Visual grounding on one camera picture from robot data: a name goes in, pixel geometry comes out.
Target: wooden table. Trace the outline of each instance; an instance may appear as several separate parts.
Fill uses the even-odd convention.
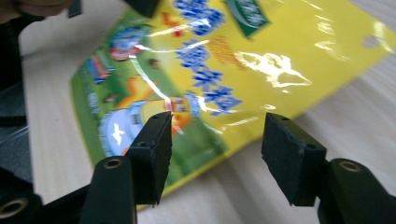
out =
[[[45,203],[88,184],[92,168],[74,117],[69,80],[125,9],[84,0],[83,15],[36,22],[21,35],[35,192]],[[396,30],[396,2],[356,0]],[[297,118],[329,149],[368,166],[396,195],[396,56],[393,54]],[[139,212],[139,223],[318,223],[316,209],[289,207],[251,144]]]

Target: green label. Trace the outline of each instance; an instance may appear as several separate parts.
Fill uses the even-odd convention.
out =
[[[226,0],[226,4],[246,37],[268,22],[255,0]]]

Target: plastic bag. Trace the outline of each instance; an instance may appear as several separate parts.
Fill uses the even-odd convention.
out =
[[[72,92],[93,164],[173,111],[167,192],[259,139],[267,111],[297,116],[395,45],[345,0],[166,0],[153,19],[128,9]]]

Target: black plastic part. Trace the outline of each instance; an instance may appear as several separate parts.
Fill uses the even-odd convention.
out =
[[[320,224],[345,224],[334,200],[320,201],[318,219]]]
[[[19,35],[31,23],[17,18],[0,24],[0,91],[22,81]]]
[[[396,222],[395,200],[360,163],[346,159],[331,161],[328,185],[345,223]]]
[[[72,5],[69,7],[67,11],[67,17],[73,18],[78,15],[81,15],[81,13],[82,13],[81,0],[74,0]]]
[[[40,223],[75,224],[78,223],[82,207],[88,194],[88,186],[77,189],[43,207]]]
[[[42,206],[41,198],[33,193],[8,195],[0,200],[0,223],[42,223],[39,215]]]
[[[132,170],[128,158],[109,157],[96,164],[79,223],[136,223]]]
[[[31,183],[0,168],[0,223],[40,223],[42,202]]]
[[[160,202],[172,156],[171,120],[170,112],[151,117],[125,155],[132,162],[136,204]]]
[[[152,18],[160,0],[124,0],[130,7],[142,16]]]
[[[326,148],[290,119],[267,113],[262,158],[290,204],[313,206]]]
[[[0,117],[0,127],[14,127],[26,124],[26,116]]]

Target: cartoon illustration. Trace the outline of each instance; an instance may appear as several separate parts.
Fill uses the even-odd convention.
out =
[[[111,68],[105,68],[103,62],[96,54],[93,54],[91,58],[85,62],[85,65],[90,71],[93,81],[97,85],[102,84],[110,76],[109,71],[111,71]]]
[[[198,99],[193,92],[187,92],[184,97],[169,97],[168,102],[150,99],[153,90],[141,76],[129,78],[127,86],[131,94],[101,120],[99,133],[107,156],[124,154],[145,123],[155,114],[167,110],[173,112],[172,134],[182,132],[200,114]]]
[[[109,93],[104,99],[103,103],[112,103],[119,98],[118,95]]]
[[[140,25],[130,27],[118,32],[110,41],[110,57],[116,61],[124,61],[130,55],[141,52],[137,45],[141,44],[142,38],[148,33],[149,27]]]
[[[160,69],[160,61],[157,59],[149,59],[148,60],[148,65],[150,66],[150,68],[154,69],[154,70],[159,70]]]

